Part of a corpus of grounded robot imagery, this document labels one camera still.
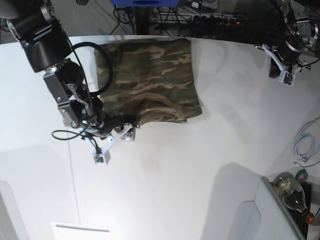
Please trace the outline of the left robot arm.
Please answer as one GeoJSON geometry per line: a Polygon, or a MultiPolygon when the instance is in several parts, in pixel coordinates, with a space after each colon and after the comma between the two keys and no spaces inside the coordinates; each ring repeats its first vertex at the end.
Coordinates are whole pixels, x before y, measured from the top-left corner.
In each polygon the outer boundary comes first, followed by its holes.
{"type": "Polygon", "coordinates": [[[320,61],[300,60],[307,51],[320,55],[313,49],[320,39],[320,28],[312,20],[310,7],[304,0],[272,0],[271,3],[276,10],[281,39],[275,46],[262,46],[271,57],[269,77],[278,77],[281,83],[292,86],[298,72],[310,70],[320,61]]]}

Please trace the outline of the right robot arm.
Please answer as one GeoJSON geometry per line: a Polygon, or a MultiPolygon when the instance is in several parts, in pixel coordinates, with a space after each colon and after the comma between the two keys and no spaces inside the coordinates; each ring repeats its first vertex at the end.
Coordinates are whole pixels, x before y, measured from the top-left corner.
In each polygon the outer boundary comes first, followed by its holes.
{"type": "Polygon", "coordinates": [[[133,115],[110,116],[104,112],[98,96],[112,84],[112,62],[105,50],[93,42],[72,45],[49,0],[2,0],[0,17],[21,44],[33,71],[45,72],[43,79],[68,127],[81,128],[85,137],[101,139],[116,128],[127,133],[138,127],[133,115]],[[96,49],[106,63],[107,82],[98,91],[90,92],[81,63],[69,58],[81,47],[96,49]]]}

